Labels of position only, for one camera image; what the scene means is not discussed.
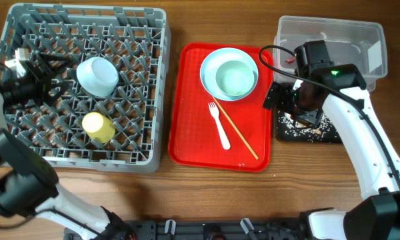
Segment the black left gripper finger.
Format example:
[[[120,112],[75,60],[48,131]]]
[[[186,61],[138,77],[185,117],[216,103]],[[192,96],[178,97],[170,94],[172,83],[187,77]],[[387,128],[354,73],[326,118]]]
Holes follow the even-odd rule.
[[[64,72],[68,67],[74,65],[74,60],[70,57],[45,53],[35,53],[33,56],[37,65],[31,66],[32,72]]]
[[[54,104],[69,87],[70,84],[66,81],[47,85],[43,92],[43,102],[46,104]]]

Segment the rice food waste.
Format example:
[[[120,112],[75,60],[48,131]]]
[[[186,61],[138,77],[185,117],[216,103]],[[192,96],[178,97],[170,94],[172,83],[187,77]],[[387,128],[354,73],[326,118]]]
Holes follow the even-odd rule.
[[[278,134],[285,137],[339,138],[336,128],[325,114],[322,114],[318,125],[310,127],[300,122],[294,123],[290,114],[278,111],[276,129]]]

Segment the green bowl with food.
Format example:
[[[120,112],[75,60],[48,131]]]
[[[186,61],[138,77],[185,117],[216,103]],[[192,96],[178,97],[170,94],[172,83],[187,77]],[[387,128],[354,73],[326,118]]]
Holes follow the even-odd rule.
[[[257,71],[243,61],[226,61],[217,68],[215,82],[226,98],[242,99],[256,87]]]

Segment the small light blue bowl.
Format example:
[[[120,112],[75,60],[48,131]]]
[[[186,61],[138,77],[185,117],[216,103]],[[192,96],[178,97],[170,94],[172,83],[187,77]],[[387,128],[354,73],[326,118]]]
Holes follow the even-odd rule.
[[[119,81],[119,74],[112,62],[102,57],[92,57],[76,68],[81,86],[90,94],[106,97],[112,94]]]

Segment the yellow plastic cup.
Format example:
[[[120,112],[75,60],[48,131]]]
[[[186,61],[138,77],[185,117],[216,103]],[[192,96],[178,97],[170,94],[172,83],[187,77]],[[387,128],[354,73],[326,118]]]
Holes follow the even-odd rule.
[[[82,119],[82,128],[91,139],[100,143],[110,141],[116,132],[112,120],[98,112],[86,114]]]

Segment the red snack wrapper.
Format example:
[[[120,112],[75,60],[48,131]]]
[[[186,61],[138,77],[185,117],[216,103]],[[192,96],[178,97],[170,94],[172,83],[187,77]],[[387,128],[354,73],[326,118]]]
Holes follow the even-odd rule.
[[[285,62],[286,62],[287,64],[291,64],[291,63],[293,63],[293,62],[295,62],[295,61],[296,61],[296,58],[294,58],[294,57],[285,60]]]

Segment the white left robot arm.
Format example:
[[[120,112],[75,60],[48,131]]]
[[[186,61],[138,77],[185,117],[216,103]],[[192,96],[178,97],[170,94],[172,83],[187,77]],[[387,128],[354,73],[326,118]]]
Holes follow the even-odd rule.
[[[74,64],[69,57],[38,53],[36,60],[21,61],[25,74],[16,77],[0,63],[0,164],[12,170],[0,178],[0,215],[19,215],[25,221],[43,218],[72,230],[82,239],[136,239],[134,230],[114,212],[92,205],[60,182],[54,168],[12,135],[4,111],[13,106],[53,104],[69,84],[52,79]]]

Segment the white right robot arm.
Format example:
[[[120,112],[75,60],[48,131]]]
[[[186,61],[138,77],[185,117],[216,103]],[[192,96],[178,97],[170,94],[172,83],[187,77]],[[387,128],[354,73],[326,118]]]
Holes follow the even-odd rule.
[[[350,211],[314,210],[306,215],[312,239],[400,239],[400,158],[371,104],[353,64],[312,64],[300,86],[272,83],[263,107],[292,116],[320,110],[332,122],[357,174],[362,202]]]

